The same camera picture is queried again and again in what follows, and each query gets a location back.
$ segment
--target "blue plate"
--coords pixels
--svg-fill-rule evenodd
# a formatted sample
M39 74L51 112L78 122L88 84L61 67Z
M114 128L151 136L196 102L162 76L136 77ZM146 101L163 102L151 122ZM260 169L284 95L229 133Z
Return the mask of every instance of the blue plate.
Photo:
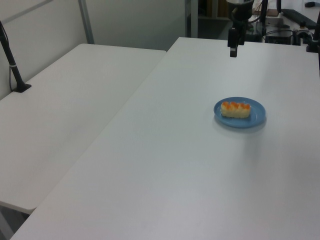
M251 111L247 118L233 118L221 115L221 104L223 102L236 102L250 104ZM251 128L263 123L266 119L266 110L259 102L246 97L234 96L218 101L214 106L216 118L223 124L239 129Z

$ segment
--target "wall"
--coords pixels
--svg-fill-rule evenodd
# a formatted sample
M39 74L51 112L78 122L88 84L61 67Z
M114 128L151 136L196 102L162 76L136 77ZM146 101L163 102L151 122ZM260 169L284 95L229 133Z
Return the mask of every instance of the wall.
M53 0L3 26L24 82L87 43L77 0ZM0 99L9 93L9 64L0 47Z
M186 36L185 0L87 0L95 44L169 50Z

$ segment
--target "white table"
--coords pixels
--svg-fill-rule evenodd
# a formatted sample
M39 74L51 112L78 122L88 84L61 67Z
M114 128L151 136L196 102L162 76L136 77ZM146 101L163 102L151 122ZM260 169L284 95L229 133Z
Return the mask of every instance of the white table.
M0 101L0 205L30 214L165 55L81 44Z
M218 123L232 96L265 124ZM318 240L319 105L317 54L179 38L12 240Z

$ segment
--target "cable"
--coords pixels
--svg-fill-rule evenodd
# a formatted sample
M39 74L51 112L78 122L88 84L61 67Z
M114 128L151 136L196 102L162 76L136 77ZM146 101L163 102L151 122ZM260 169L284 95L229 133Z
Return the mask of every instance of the cable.
M2 30L4 32L6 41L8 42L8 45L9 45L9 38L8 38L7 33L6 33L6 30L5 30L3 25L1 25L1 28L2 28ZM10 86L10 91L12 92L13 90L12 90L12 87L11 87L11 67L10 67L10 65L9 65L9 86Z
M260 5L257 7L257 19L260 19L260 17L259 17L259 11L260 11L260 7L261 7L261 5L262 5L262 2L260 3ZM255 22L255 31L263 38L263 40L266 40L265 38L264 38L264 36L262 35L262 33L260 33L259 31L258 31L258 22L256 21Z
M3 26L3 25L1 25L1 28L2 28L2 30L3 30L3 32L4 32L4 35L5 35L6 41L8 42L8 45L9 45L9 38L8 38L7 33L6 33L6 30L5 30L5 28L4 28L4 26Z
M12 91L12 87L11 87L11 67L9 66L9 86L10 86L10 91Z
M266 32L265 33L265 35L268 35L268 34L275 34L275 33L281 33L281 32L294 32L294 31L292 31L292 30L273 30L273 31L268 31L268 32Z
M257 13L256 13L257 14L257 18L255 20L249 21L248 24L253 24L255 22L258 22L258 20L261 18L262 14L259 16L259 11L260 11L261 5L262 5L262 1L261 1L260 5L257 8L257 10L258 10Z

